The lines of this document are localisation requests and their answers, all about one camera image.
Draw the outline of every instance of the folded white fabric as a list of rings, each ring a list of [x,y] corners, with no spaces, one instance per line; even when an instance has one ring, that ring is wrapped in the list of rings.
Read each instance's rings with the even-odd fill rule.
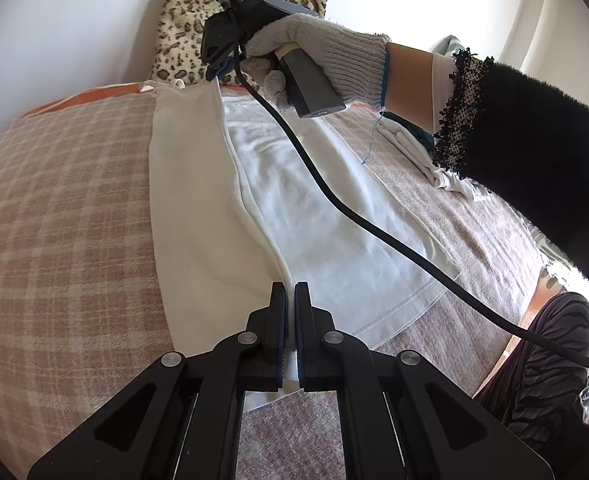
[[[407,156],[434,187],[440,187],[446,191],[457,191],[473,202],[483,200],[489,195],[484,186],[473,184],[468,179],[462,180],[452,171],[434,166],[430,153],[407,128],[398,122],[381,117],[377,123],[377,131]]]
[[[284,282],[290,294],[296,282],[307,281],[313,304],[371,348],[441,296],[441,284],[328,202],[281,128],[251,96],[222,99],[216,82],[157,92],[150,214],[175,349],[209,351],[243,330],[248,314],[268,304],[273,281]],[[425,226],[325,120],[284,116],[340,199],[450,277],[459,275]],[[289,327],[286,378],[294,381],[291,309]],[[246,409],[278,396],[252,394]]]

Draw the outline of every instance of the leg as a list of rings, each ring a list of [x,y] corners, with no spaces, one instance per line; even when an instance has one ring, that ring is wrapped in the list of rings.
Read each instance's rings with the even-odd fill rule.
[[[589,303],[580,294],[552,298],[529,329],[589,356]],[[475,400],[543,456],[549,441],[582,422],[587,381],[584,367],[522,340]]]

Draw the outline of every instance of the black fuzzy sleeve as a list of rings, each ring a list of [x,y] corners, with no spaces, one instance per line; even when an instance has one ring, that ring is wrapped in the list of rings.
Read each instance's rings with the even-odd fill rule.
[[[589,278],[589,107],[470,50],[455,60],[435,163],[496,192]]]

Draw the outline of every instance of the black cable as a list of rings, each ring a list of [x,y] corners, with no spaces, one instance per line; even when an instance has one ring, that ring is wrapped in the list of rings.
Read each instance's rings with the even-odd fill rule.
[[[326,196],[328,200],[334,205],[339,211],[341,211],[345,216],[351,219],[355,224],[359,225],[361,228],[368,231],[373,236],[379,238],[382,242],[385,242],[390,247],[392,247],[395,251],[403,254],[405,257],[409,258],[412,262],[417,264],[421,269],[425,270],[428,274],[433,276],[438,282],[444,285],[448,290],[450,290],[454,295],[457,296],[460,300],[467,303],[473,309],[475,309],[479,314],[481,314],[484,318],[488,319],[490,322],[497,325],[499,328],[505,330],[512,335],[520,337],[521,339],[525,339],[526,341],[533,343],[544,350],[547,350],[553,354],[557,354],[558,356],[563,357],[564,359],[568,359],[575,364],[580,366],[584,366],[589,368],[589,357],[581,355],[574,350],[570,350],[564,346],[561,346],[554,341],[550,341],[548,338],[540,336],[539,334],[535,334],[530,332],[530,330],[526,330],[525,328],[521,328],[514,323],[511,323],[504,317],[500,316],[494,310],[490,309],[477,298],[475,298],[472,294],[470,294],[465,288],[459,285],[455,280],[451,279],[447,274],[441,271],[437,266],[433,265],[423,256],[418,253],[415,253],[411,248],[409,248],[406,244],[400,242],[397,238],[389,235],[386,231],[379,229],[376,225],[370,223],[365,218],[354,212],[350,207],[345,205],[339,198],[332,192],[332,189],[326,184],[325,180],[315,167],[312,159],[308,155],[308,153],[303,148],[299,139],[290,128],[289,124],[286,120],[281,117],[278,111],[274,109],[274,107],[268,103],[252,86],[248,83],[245,76],[241,73],[241,68],[239,67],[239,36],[237,34],[237,20],[234,12],[230,9],[228,10],[228,15],[232,21],[232,26],[234,27],[234,70],[236,72],[237,78],[241,85],[252,95],[258,102],[263,106],[270,115],[274,118],[274,120],[281,126],[283,131],[286,133],[290,142],[294,146],[295,150],[303,160],[305,167],[310,172],[310,175],[315,180],[321,192]]]

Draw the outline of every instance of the white knit glove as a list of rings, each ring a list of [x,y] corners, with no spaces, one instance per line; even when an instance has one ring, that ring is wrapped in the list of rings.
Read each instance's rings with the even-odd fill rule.
[[[269,101],[286,108],[286,77],[265,56],[285,43],[295,42],[321,67],[346,104],[363,102],[382,108],[387,70],[388,36],[361,34],[308,14],[292,14],[269,23],[246,44],[248,59],[241,69],[262,88]]]

